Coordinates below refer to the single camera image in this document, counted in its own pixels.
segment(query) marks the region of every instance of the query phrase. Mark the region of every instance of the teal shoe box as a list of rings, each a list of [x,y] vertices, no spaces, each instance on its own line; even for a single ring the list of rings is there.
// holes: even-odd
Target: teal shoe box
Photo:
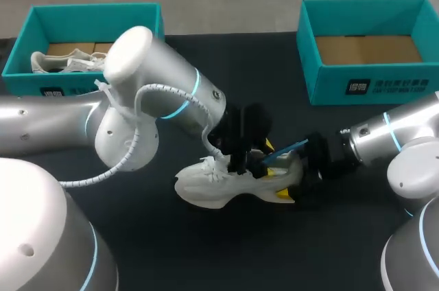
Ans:
[[[326,65],[316,41],[325,36],[410,36],[419,61]],[[304,0],[297,45],[313,105],[403,104],[439,90],[439,18],[428,0]],[[349,47],[332,49],[352,58]]]
[[[3,81],[14,95],[76,95],[95,91],[102,72],[34,74],[30,56],[46,54],[50,43],[113,43],[136,25],[164,39],[157,3],[33,6],[3,70]]]

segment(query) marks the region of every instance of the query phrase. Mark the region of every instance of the logo on box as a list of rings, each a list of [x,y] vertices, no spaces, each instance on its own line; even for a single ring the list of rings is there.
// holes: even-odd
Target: logo on box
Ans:
[[[347,95],[366,94],[370,85],[370,79],[364,80],[349,80],[348,87],[346,87]]]
[[[40,92],[45,97],[63,97],[64,91],[60,87],[41,87]]]

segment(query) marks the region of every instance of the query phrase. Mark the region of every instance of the cardboard box bottom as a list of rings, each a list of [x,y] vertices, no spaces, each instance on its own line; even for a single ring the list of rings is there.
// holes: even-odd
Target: cardboard box bottom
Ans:
[[[422,62],[410,36],[316,36],[325,65]]]
[[[94,52],[108,53],[112,43],[50,43],[46,55],[67,56],[74,49],[79,49],[87,54]]]

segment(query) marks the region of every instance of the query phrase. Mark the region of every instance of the blue led ring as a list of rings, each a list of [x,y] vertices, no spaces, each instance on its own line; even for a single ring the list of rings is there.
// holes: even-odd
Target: blue led ring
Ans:
[[[195,68],[195,70],[197,71],[197,80],[195,81],[195,85],[193,86],[193,90],[191,93],[192,95],[194,95],[197,92],[198,86],[200,85],[200,72],[196,68]],[[169,114],[167,116],[163,116],[160,118],[161,119],[171,119],[172,117],[175,117],[176,115],[181,113],[188,105],[189,105],[189,101],[186,100],[185,102],[183,102],[181,107],[179,109],[177,109],[176,111],[174,111],[172,114]]]

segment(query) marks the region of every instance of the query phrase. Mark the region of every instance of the cable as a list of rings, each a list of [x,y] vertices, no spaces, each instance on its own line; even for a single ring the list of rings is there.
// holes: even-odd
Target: cable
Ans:
[[[106,91],[105,90],[103,90],[103,91],[108,96],[108,99],[110,100],[110,102],[116,102],[114,100],[114,98],[112,97],[110,91],[108,90],[109,86],[108,85],[103,86],[103,88],[104,87],[106,87]],[[65,188],[85,187],[88,185],[94,185],[95,183],[100,183],[101,181],[104,181],[104,180],[110,178],[111,176],[113,176],[114,174],[116,174],[130,160],[132,153],[134,152],[134,149],[137,147],[137,144],[139,143],[139,137],[140,137],[139,129],[141,126],[141,114],[142,114],[141,100],[142,100],[143,95],[147,92],[173,93],[174,95],[178,95],[179,97],[185,98],[187,101],[191,102],[194,106],[196,106],[197,108],[202,110],[207,116],[206,127],[204,128],[204,130],[202,131],[202,134],[201,134],[201,138],[202,138],[202,142],[204,144],[204,147],[206,147],[206,149],[209,151],[210,155],[215,156],[215,157],[222,157],[220,150],[218,150],[213,145],[211,145],[211,143],[207,139],[207,136],[210,133],[210,131],[212,131],[214,125],[213,125],[212,115],[209,113],[209,110],[206,108],[206,106],[203,103],[201,103],[196,97],[194,97],[192,94],[184,92],[183,90],[177,89],[177,88],[172,87],[172,86],[163,85],[163,84],[149,84],[149,85],[142,86],[136,93],[136,97],[134,99],[134,118],[135,118],[135,122],[136,122],[136,130],[134,131],[134,136],[132,138],[131,146],[130,146],[130,148],[128,148],[127,153],[120,160],[120,162],[118,162],[118,164],[116,164],[114,167],[112,167],[108,171],[106,171],[98,176],[95,176],[93,178],[88,178],[88,179],[78,180],[78,181],[60,181],[60,184],[63,187],[65,187]],[[119,111],[119,109],[121,109],[120,113],[123,116],[127,115],[127,116],[130,116],[131,119],[133,119],[132,114],[131,113],[127,114],[127,109],[124,107],[121,107],[118,103],[116,103],[115,108],[118,111]]]

